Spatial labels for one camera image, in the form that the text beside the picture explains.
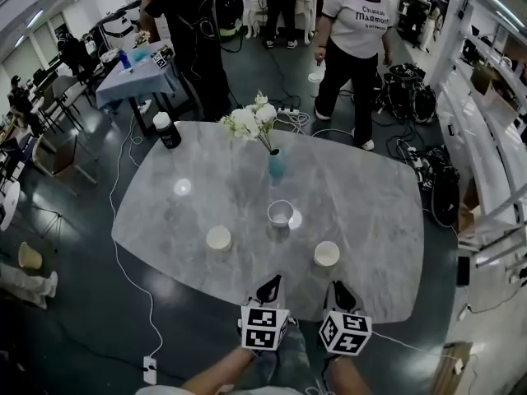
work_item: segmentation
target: power strip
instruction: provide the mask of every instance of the power strip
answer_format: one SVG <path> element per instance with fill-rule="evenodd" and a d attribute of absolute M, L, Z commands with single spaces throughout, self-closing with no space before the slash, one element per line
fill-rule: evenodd
<path fill-rule="evenodd" d="M 285 109 L 283 107 L 280 107 L 277 109 L 278 114 L 285 114 L 285 115 L 298 115 L 300 114 L 300 111 L 298 109 Z"/>

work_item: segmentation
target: white cup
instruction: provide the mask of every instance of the white cup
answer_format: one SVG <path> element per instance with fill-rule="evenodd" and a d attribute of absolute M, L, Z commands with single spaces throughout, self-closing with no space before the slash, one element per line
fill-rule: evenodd
<path fill-rule="evenodd" d="M 332 267 L 340 259 L 340 250 L 333 241 L 323 241 L 315 249 L 315 263 L 320 267 Z"/>
<path fill-rule="evenodd" d="M 232 246 L 231 232 L 223 225 L 212 227 L 207 233 L 207 246 L 225 252 Z"/>

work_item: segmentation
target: blue vase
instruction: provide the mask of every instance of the blue vase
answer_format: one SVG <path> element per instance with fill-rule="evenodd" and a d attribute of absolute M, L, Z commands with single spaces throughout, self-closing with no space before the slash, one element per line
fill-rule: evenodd
<path fill-rule="evenodd" d="M 281 179 L 286 170 L 286 163 L 282 152 L 275 149 L 269 155 L 269 174 L 274 179 Z"/>

